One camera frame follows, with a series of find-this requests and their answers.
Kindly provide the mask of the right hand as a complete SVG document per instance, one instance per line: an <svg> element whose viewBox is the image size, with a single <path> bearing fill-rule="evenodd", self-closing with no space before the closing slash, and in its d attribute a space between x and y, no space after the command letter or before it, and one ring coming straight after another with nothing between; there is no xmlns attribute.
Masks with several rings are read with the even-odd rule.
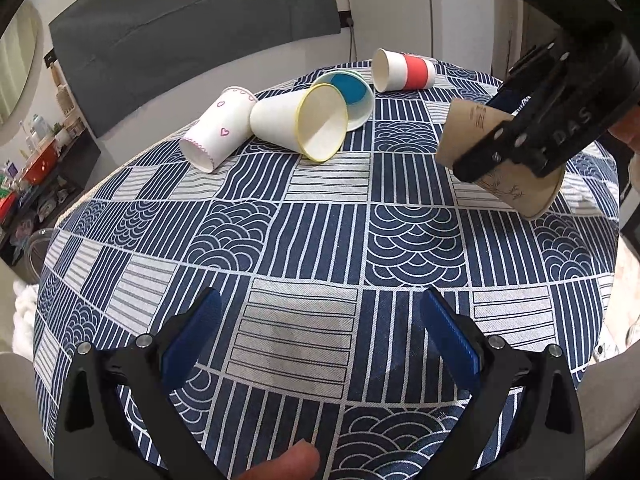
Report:
<svg viewBox="0 0 640 480"><path fill-rule="evenodd" d="M640 106L635 106L620 118L608 131L620 142L625 143L636 154L640 153Z"/></svg>

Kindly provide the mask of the left hand thumb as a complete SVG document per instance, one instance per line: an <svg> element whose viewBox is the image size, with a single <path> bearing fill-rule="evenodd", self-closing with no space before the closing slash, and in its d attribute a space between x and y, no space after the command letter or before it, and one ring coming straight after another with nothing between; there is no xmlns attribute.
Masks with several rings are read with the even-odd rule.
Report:
<svg viewBox="0 0 640 480"><path fill-rule="evenodd" d="M267 460L239 475L238 480L309 480L320 466L320 454L300 440L278 458Z"/></svg>

